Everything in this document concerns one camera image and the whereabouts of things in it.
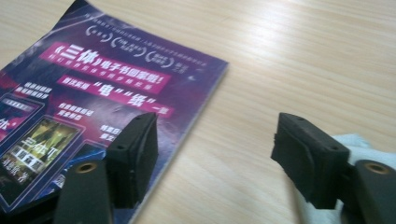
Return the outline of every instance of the book cover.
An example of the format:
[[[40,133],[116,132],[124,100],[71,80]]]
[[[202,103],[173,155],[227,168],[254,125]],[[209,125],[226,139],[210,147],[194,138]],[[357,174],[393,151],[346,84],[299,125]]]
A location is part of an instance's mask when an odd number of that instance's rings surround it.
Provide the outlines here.
[[[0,71],[2,209],[61,189],[70,165],[101,160],[129,121],[146,112],[159,116],[152,188],[227,65],[77,0]],[[116,210],[115,222],[135,210]]]

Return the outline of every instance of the book cover illustration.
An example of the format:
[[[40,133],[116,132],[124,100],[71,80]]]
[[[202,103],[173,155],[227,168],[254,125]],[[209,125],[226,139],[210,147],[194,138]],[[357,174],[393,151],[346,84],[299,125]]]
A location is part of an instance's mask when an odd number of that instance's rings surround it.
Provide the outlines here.
[[[146,112],[159,116],[152,188],[227,65],[77,0],[0,71],[2,209],[60,189],[68,167],[101,160],[122,129]],[[116,210],[116,223],[136,209]]]

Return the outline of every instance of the magazine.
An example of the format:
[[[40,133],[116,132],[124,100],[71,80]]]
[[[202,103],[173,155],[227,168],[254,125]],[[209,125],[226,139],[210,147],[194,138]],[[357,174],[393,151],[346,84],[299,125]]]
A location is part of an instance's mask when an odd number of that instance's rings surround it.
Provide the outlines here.
[[[158,115],[152,189],[227,65],[77,0],[0,71],[2,209],[61,189],[73,162],[101,160],[122,129],[147,112]],[[136,209],[116,210],[115,222],[129,221]]]

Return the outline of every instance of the wood grain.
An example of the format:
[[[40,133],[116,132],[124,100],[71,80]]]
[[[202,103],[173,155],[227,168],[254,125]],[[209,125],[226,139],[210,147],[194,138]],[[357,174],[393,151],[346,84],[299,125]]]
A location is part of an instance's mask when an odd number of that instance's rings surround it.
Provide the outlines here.
[[[0,66],[71,3],[2,0]],[[136,223],[298,223],[291,184],[269,159],[281,111],[396,152],[396,1],[91,3],[230,62]]]

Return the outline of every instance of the printed cover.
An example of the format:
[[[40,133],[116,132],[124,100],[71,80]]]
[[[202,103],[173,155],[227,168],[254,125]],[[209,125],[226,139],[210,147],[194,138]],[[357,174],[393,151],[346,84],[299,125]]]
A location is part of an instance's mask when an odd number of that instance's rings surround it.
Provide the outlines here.
[[[132,118],[156,112],[155,183],[227,63],[146,33],[77,0],[0,71],[0,204],[60,189],[66,169],[105,156]],[[116,223],[134,210],[115,211]]]

